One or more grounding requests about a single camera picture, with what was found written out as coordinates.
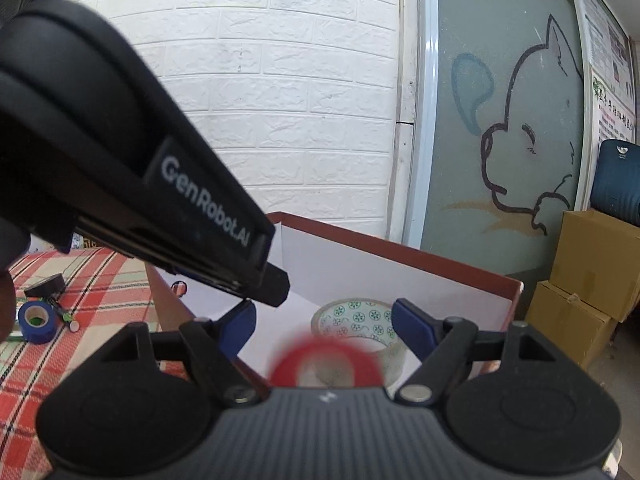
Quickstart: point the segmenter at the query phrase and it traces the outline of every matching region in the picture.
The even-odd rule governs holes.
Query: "red plaid fabric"
[[[35,434],[35,415],[53,388],[108,338],[131,321],[158,329],[145,267],[105,248],[70,254],[28,254],[11,269],[17,294],[61,272],[66,289],[60,304],[81,329],[62,326],[48,344],[0,344],[0,479],[34,480],[50,471]]]

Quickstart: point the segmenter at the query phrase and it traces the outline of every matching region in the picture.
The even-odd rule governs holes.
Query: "clear tape roll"
[[[370,354],[380,366],[385,386],[391,386],[402,374],[406,346],[393,329],[391,305],[387,303],[362,298],[332,301],[314,314],[311,332],[324,337],[376,341],[384,348]],[[327,386],[350,386],[350,375],[335,362],[316,365],[316,376]]]

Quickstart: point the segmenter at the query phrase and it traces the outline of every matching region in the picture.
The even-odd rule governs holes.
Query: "box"
[[[617,325],[615,319],[549,282],[539,282],[527,322],[540,330],[582,368],[602,352]]]
[[[299,216],[272,213],[270,219],[276,233],[269,261],[289,273],[289,297],[278,308],[256,303],[256,330],[239,353],[263,376],[287,342],[310,333],[311,318],[319,307],[336,300],[370,298],[391,304],[408,298],[436,318],[466,317],[482,330],[504,330],[513,318],[522,282]],[[175,285],[174,290],[186,291],[180,299],[191,316],[217,319],[239,301],[164,270],[148,274],[159,318],[159,301],[170,296],[170,287],[178,281],[185,286]],[[178,312],[178,321],[184,320],[184,309],[173,312]],[[396,385],[419,365],[407,352]]]
[[[639,237],[599,211],[565,212],[549,282],[622,322],[640,294]]]

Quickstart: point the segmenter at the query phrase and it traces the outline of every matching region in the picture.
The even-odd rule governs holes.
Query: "silver screw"
[[[250,402],[254,399],[255,395],[255,390],[246,386],[232,386],[225,392],[225,397],[235,404]]]
[[[400,390],[400,397],[409,402],[424,402],[431,399],[432,395],[431,388],[423,384],[408,384]]]

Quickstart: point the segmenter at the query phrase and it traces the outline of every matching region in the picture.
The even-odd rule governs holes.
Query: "floor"
[[[589,367],[589,374],[616,399],[622,412],[620,465],[640,480],[640,309],[620,324],[613,343]],[[619,479],[626,479],[620,472]]]

